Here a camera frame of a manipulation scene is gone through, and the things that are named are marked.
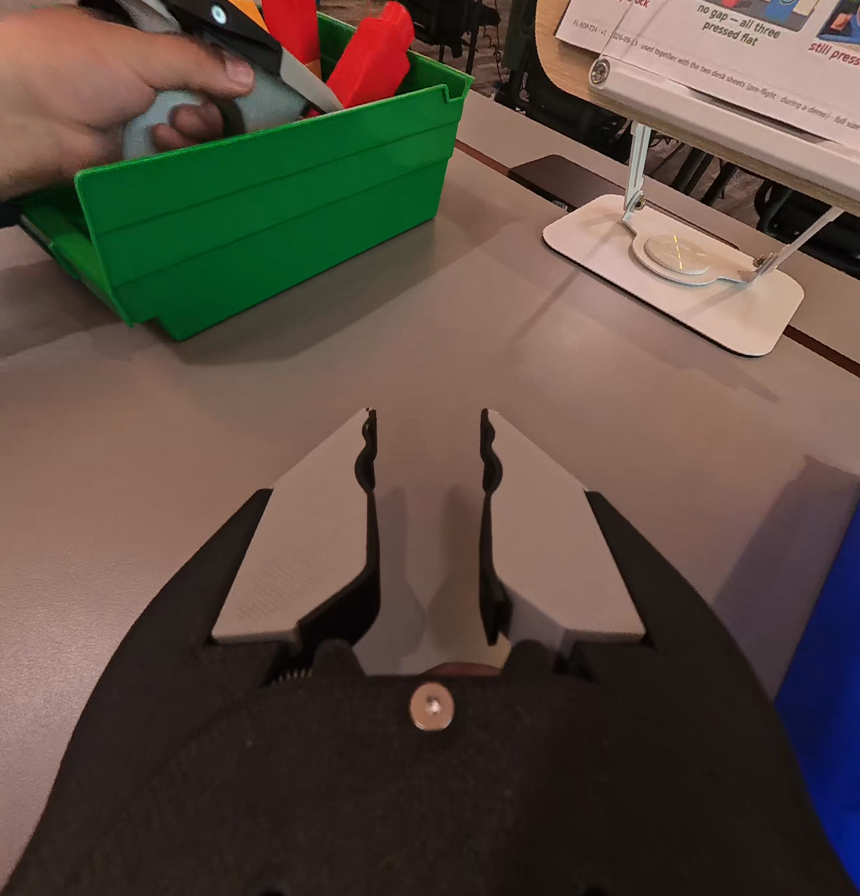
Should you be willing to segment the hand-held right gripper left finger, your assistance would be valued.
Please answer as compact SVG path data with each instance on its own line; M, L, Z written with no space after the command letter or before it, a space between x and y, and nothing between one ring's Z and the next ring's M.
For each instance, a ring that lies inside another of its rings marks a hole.
M293 652L356 644L380 609L377 418L360 409L270 489L211 635Z

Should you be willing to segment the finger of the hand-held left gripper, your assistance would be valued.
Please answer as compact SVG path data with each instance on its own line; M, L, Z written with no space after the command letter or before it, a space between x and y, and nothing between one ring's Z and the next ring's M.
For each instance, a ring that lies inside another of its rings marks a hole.
M231 2L177 1L136 2L120 1L119 6L134 24L150 32L183 31L204 42L212 43L231 55L276 75L284 59L296 59L285 50L268 31L262 30ZM335 113L344 108L322 78L316 74L316 86L304 113Z

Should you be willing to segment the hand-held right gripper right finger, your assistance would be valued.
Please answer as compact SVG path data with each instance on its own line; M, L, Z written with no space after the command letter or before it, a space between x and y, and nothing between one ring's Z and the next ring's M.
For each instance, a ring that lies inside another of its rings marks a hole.
M533 641L567 660L576 644L645 634L592 495L499 412L480 413L479 613L488 645Z

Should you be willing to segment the blue plastic bin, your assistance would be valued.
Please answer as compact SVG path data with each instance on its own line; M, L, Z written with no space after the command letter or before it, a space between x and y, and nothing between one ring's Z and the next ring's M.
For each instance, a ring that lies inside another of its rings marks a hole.
M860 499L774 703L860 892Z

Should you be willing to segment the person's left hand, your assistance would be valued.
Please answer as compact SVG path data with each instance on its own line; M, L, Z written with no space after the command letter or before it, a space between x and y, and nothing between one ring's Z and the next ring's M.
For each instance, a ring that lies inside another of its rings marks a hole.
M122 159L122 132L163 91L205 97L152 130L158 152L219 140L214 100L245 96L253 69L183 35L146 33L68 6L0 20L0 201Z

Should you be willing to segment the green plastic bin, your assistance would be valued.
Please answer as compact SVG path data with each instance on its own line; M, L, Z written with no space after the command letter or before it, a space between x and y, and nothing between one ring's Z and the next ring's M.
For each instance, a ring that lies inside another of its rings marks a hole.
M80 5L197 39L118 3ZM317 18L327 84L357 29ZM21 228L123 321L187 339L436 216L472 79L409 60L391 98L80 171L25 198Z

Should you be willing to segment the wooden document stand white base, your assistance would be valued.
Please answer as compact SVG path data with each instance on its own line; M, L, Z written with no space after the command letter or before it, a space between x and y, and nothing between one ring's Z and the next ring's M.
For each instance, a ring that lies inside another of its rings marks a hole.
M537 2L536 50L561 90L630 121L625 192L580 206L546 244L649 307L745 357L772 351L804 298L780 270L843 212L860 217L860 151L558 40L569 2ZM827 204L789 245L752 257L654 209L644 195L650 134L672 135Z

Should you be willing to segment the laminated instruction sheet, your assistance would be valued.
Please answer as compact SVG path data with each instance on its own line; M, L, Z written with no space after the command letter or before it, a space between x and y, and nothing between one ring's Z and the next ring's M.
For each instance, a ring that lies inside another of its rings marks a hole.
M860 1L571 1L555 36L860 151Z

